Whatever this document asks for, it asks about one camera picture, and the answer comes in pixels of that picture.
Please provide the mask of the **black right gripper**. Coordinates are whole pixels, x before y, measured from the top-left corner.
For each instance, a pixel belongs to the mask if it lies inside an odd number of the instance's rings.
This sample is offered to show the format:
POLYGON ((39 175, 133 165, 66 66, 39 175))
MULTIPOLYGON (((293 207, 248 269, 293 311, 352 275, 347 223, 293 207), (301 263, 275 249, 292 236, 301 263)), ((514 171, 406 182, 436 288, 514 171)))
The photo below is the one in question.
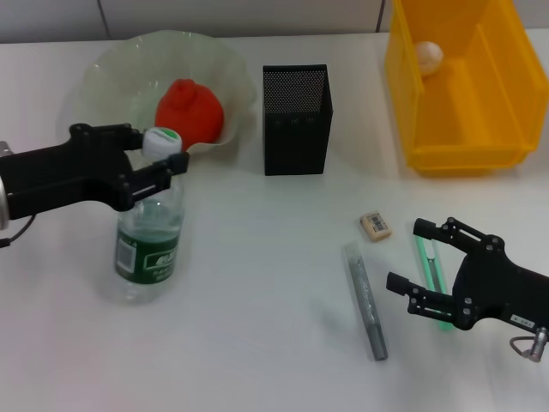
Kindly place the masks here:
POLYGON ((482 319, 494 318, 522 330, 548 327, 548 277, 514 264, 501 238, 490 238, 449 217, 441 226, 418 218, 413 234, 450 245, 466 257, 451 295, 434 292, 389 272, 386 288, 409 298, 407 311, 470 330, 482 319))

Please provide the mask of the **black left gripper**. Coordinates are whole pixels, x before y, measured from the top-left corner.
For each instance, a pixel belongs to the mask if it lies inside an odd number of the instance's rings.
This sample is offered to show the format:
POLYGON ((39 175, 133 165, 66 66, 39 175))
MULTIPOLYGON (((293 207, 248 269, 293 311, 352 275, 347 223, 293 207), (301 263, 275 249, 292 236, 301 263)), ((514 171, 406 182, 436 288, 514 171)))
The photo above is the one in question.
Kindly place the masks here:
POLYGON ((86 201, 132 209, 175 187, 190 160, 181 152, 132 171, 125 152, 142 145, 143 133, 130 124, 73 124, 67 142, 3 156, 1 210, 21 219, 86 201))

